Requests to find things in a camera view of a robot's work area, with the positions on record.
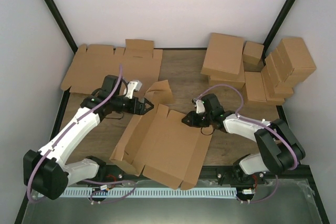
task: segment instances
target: cardboard box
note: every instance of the cardboard box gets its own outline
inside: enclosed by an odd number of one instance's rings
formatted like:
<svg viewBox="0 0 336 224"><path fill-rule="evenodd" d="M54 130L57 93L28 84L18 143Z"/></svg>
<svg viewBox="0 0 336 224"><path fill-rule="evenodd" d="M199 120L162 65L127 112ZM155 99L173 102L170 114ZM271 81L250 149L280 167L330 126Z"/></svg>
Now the cardboard box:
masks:
<svg viewBox="0 0 336 224"><path fill-rule="evenodd" d="M201 74L237 79L241 68L244 39L212 33Z"/></svg>
<svg viewBox="0 0 336 224"><path fill-rule="evenodd" d="M259 43L247 41L243 52L243 61L257 66L261 60L264 46Z"/></svg>
<svg viewBox="0 0 336 224"><path fill-rule="evenodd" d="M273 51L272 53L270 53L265 59L266 65L268 66L268 72L269 72L269 75L270 75L270 78L271 78L271 81L274 87L285 86L285 87L293 88L300 82L303 82L304 80L306 80L307 76L305 75L291 74L287 76L284 68L282 68L282 78L281 78L280 76L281 71L279 71L279 69L276 67L276 61L281 62L283 66L282 60L279 56L277 49Z"/></svg>
<svg viewBox="0 0 336 224"><path fill-rule="evenodd" d="M264 79L263 79L263 85L264 85L265 96L266 96L266 104L267 105L283 105L284 104L284 102L285 102L284 98L271 97Z"/></svg>
<svg viewBox="0 0 336 224"><path fill-rule="evenodd" d="M273 61L274 61L275 68L278 71L280 80L281 81L285 81L287 79L288 75L287 75L287 72L286 72L286 69L285 69L285 65L284 65L284 63L282 61L282 58L280 57L278 49L277 48L274 49L274 51L271 54L272 54L272 58L273 58Z"/></svg>
<svg viewBox="0 0 336 224"><path fill-rule="evenodd" d="M160 103L172 103L168 81L156 82L145 97L154 109L134 115L114 149L110 161L124 172L144 176L183 190L193 188L201 172L211 136L181 122L184 114ZM210 134L212 129L203 129Z"/></svg>
<svg viewBox="0 0 336 224"><path fill-rule="evenodd" d="M269 96L271 98L289 98L291 97L294 92L293 89L286 86L277 86L274 87L268 72L268 66L264 66L264 68L261 71L261 75L263 77L263 80L265 82L265 86L267 87Z"/></svg>
<svg viewBox="0 0 336 224"><path fill-rule="evenodd" d="M240 65L240 72L237 79L223 79L216 76L208 76L209 85L228 84L236 89L241 89L245 84L244 64Z"/></svg>
<svg viewBox="0 0 336 224"><path fill-rule="evenodd" d="M261 73L245 72L245 85L242 90L244 103L249 105L265 105L266 96Z"/></svg>
<svg viewBox="0 0 336 224"><path fill-rule="evenodd" d="M291 74L309 76L316 70L302 38L284 38L277 48L288 76Z"/></svg>
<svg viewBox="0 0 336 224"><path fill-rule="evenodd" d="M126 48L116 48L109 45L81 45L71 66L66 73L61 88L70 92L91 94L100 88L108 74L119 75L119 64L123 67L126 80L140 80L142 88L137 96L143 96L145 91L158 80L162 52L154 49L154 42L141 39L127 39Z"/></svg>

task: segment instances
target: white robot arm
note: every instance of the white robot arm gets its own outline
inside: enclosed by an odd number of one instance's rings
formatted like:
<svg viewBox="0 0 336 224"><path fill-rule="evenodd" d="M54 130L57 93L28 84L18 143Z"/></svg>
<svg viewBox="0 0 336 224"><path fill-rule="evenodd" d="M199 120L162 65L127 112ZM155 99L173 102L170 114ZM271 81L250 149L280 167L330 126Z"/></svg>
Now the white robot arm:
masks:
<svg viewBox="0 0 336 224"><path fill-rule="evenodd" d="M139 91L142 85L139 80L134 80L127 83L123 95L118 95L121 87L119 84L115 92L116 95L113 95L102 107L90 112L111 93L117 78L116 76L106 76L102 88L84 99L76 115L54 139L40 148L38 152L30 150L25 154L25 185L28 184L37 162L45 155L46 158L38 168L31 186L32 189L50 199L58 198L67 186L84 179L100 179L101 175L104 175L103 171L99 172L106 165L102 160L90 156L82 161L66 164L70 154L84 137L112 111L143 115L153 109L153 104L147 99L140 101L137 97L133 97L134 91Z"/></svg>
<svg viewBox="0 0 336 224"><path fill-rule="evenodd" d="M235 162L243 176L257 172L270 171L276 175L293 167L293 156L282 144L277 144L276 136L266 127L273 129L293 149L298 161L305 157L305 151L289 129L288 125L280 119L273 122L248 119L236 115L232 111L224 111L214 94L207 94L201 100L194 101L196 111L191 111L182 119L182 122L191 127L208 127L212 125L215 130L225 133L237 134L246 137L258 144L260 153L246 155Z"/></svg>

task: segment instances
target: wooden table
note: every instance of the wooden table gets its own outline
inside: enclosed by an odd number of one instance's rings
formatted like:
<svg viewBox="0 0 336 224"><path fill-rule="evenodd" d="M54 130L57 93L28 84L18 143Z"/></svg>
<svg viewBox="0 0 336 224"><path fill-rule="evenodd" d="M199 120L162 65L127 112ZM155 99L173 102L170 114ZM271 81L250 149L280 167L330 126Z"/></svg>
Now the wooden table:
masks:
<svg viewBox="0 0 336 224"><path fill-rule="evenodd" d="M197 97L208 86L207 76L200 74L205 50L164 50L159 80L168 80L175 97L170 108L183 113L193 110L191 99ZM257 67L244 64L245 71L260 71ZM235 110L240 105L238 95L228 88L213 90L225 110ZM61 128L75 115L80 103L87 95L71 94ZM240 113L244 116L272 121L278 118L275 106L245 105ZM107 163L132 115L125 114L122 120L105 119L78 145L68 162L80 161L93 155ZM257 144L244 137L216 131L213 134L204 165L232 165L240 157L258 152Z"/></svg>

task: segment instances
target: cardboard sheet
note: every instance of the cardboard sheet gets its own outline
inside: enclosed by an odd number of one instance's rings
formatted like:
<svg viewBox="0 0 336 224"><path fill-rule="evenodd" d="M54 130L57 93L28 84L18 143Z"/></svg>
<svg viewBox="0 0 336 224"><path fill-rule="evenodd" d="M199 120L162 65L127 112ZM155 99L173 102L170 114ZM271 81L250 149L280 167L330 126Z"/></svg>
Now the cardboard sheet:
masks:
<svg viewBox="0 0 336 224"><path fill-rule="evenodd" d="M61 88L70 88L73 93L91 94L101 87L105 76L118 76L119 64L122 64L127 81L141 80L142 88L137 93L141 97L159 78L162 52L154 49L153 41L140 39L127 39L126 48L116 48L115 52L109 45L90 45L88 48L81 45Z"/></svg>
<svg viewBox="0 0 336 224"><path fill-rule="evenodd" d="M173 103L168 81L154 83L145 97L154 109L134 115L115 147L110 161L124 172L143 175L177 189L193 188L198 180L211 140L200 129L181 122L184 114L164 104ZM204 134L212 129L203 129Z"/></svg>
<svg viewBox="0 0 336 224"><path fill-rule="evenodd" d="M237 79L242 64L243 46L243 38L212 33L201 74Z"/></svg>

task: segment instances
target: cardboard flap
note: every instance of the cardboard flap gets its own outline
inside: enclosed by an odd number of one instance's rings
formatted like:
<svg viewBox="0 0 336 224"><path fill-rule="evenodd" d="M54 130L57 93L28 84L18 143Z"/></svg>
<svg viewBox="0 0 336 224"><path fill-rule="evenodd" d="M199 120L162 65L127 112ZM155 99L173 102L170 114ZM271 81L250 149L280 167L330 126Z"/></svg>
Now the cardboard flap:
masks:
<svg viewBox="0 0 336 224"><path fill-rule="evenodd" d="M213 129L212 127L207 127L203 128L202 131L204 134L211 134ZM203 161L210 145L211 137L212 135L199 135L194 153L190 159L188 169L181 184L181 190L189 190L197 184L198 177L203 166Z"/></svg>
<svg viewBox="0 0 336 224"><path fill-rule="evenodd" d="M79 54L85 54L86 53L86 48L87 48L87 45L86 44L82 44L79 46L79 48L77 49L77 53Z"/></svg>
<svg viewBox="0 0 336 224"><path fill-rule="evenodd" d="M151 85L149 89L147 89L147 92L151 91L165 91L170 90L169 82L168 80L164 81L157 81Z"/></svg>
<svg viewBox="0 0 336 224"><path fill-rule="evenodd" d="M154 49L153 50L153 59L162 60L163 50Z"/></svg>
<svg viewBox="0 0 336 224"><path fill-rule="evenodd" d="M153 58L154 42L152 40L143 39L127 39L124 56Z"/></svg>
<svg viewBox="0 0 336 224"><path fill-rule="evenodd" d="M126 49L145 50L152 52L154 41L144 39L126 39Z"/></svg>
<svg viewBox="0 0 336 224"><path fill-rule="evenodd" d="M87 53L91 55L113 55L114 47L110 45L89 45Z"/></svg>
<svg viewBox="0 0 336 224"><path fill-rule="evenodd" d="M159 169L156 169L154 167L151 167L149 165L146 165L146 167L144 168L142 174L147 177L150 178L156 182L159 182L165 186L168 186L172 189L178 189L178 187L180 186L182 179L181 178L177 178L175 176L171 176Z"/></svg>
<svg viewBox="0 0 336 224"><path fill-rule="evenodd" d="M114 52L114 55L115 56L123 56L124 52L125 52L125 48L123 48L123 47L117 47L116 50L115 50L115 52Z"/></svg>

